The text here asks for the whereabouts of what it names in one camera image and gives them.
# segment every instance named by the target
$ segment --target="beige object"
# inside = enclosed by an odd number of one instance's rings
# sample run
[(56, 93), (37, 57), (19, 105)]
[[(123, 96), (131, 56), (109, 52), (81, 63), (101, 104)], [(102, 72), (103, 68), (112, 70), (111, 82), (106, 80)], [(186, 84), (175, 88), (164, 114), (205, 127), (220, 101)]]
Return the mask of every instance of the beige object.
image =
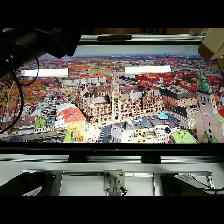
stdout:
[(198, 53), (206, 60), (224, 55), (224, 28), (210, 28)]

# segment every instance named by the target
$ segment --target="cityscape image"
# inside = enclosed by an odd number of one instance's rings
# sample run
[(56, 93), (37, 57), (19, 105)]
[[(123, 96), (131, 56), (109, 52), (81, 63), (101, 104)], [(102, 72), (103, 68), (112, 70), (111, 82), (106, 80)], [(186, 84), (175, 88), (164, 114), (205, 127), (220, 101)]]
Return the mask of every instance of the cityscape image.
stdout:
[[(23, 86), (20, 120), (0, 139), (38, 143), (224, 142), (224, 77), (198, 46), (79, 46), (72, 57), (39, 58)], [(168, 72), (130, 67), (170, 66)], [(17, 73), (30, 83), (37, 62)], [(1, 81), (0, 129), (19, 113), (19, 91)]]

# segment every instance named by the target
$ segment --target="display screen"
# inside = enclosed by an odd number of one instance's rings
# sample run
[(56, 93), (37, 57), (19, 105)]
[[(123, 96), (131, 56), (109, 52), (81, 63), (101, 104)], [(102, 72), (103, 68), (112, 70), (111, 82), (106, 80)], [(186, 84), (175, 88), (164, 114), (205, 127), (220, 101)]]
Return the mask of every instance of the display screen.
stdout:
[[(73, 57), (39, 58), (23, 87), (20, 120), (7, 142), (197, 144), (224, 142), (224, 79), (198, 46), (79, 46)], [(20, 82), (36, 76), (33, 61)], [(1, 82), (3, 130), (20, 109), (18, 89)]]

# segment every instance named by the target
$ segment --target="white rectangle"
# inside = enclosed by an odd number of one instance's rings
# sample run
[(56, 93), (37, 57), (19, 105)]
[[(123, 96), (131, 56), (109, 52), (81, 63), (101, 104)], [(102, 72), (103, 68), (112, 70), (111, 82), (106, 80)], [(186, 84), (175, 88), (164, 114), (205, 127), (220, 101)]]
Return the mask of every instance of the white rectangle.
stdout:
[(126, 74), (140, 74), (140, 73), (164, 73), (171, 72), (170, 65), (165, 66), (132, 66), (125, 67)]
[[(37, 69), (34, 70), (22, 70), (21, 76), (32, 76), (37, 75)], [(38, 77), (68, 77), (68, 68), (62, 69), (39, 69)]]

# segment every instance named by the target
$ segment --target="tower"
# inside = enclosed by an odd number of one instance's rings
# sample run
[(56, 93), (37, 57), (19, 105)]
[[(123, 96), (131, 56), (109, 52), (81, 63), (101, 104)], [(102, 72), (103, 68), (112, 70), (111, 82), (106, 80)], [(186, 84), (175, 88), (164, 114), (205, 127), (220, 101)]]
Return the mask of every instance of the tower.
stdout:
[(114, 72), (111, 79), (112, 120), (119, 121), (121, 116), (121, 102), (119, 90), (119, 78)]
[(218, 113), (215, 96), (200, 69), (197, 98), (199, 111), (195, 114), (199, 143), (224, 142), (224, 122)]

